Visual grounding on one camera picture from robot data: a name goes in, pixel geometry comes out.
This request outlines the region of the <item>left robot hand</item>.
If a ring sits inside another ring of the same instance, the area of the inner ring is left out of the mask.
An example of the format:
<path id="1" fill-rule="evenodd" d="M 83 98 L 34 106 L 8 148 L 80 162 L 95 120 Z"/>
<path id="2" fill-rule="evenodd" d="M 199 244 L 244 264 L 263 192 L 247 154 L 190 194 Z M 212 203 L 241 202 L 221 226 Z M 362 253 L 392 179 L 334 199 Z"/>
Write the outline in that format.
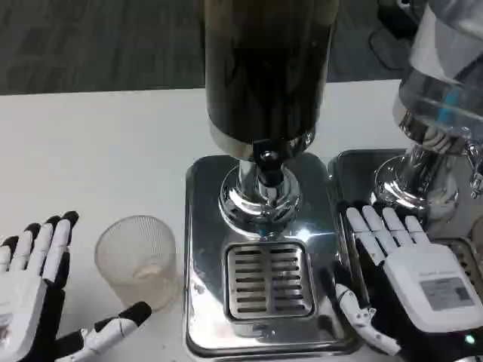
<path id="1" fill-rule="evenodd" d="M 70 270 L 71 210 L 31 223 L 1 242 L 1 359 L 89 361 L 138 330 L 152 315 L 144 301 L 58 336 Z"/>

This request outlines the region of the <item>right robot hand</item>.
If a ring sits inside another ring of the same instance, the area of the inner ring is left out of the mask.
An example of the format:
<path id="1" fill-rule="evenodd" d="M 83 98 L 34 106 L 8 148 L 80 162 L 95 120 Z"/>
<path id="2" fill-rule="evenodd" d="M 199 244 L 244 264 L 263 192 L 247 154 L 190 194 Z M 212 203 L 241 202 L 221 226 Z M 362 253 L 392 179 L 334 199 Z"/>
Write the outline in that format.
<path id="1" fill-rule="evenodd" d="M 333 293 L 362 342 L 403 361 L 482 359 L 482 299 L 449 246 L 397 207 L 340 202 L 337 219 L 366 292 L 333 262 Z"/>

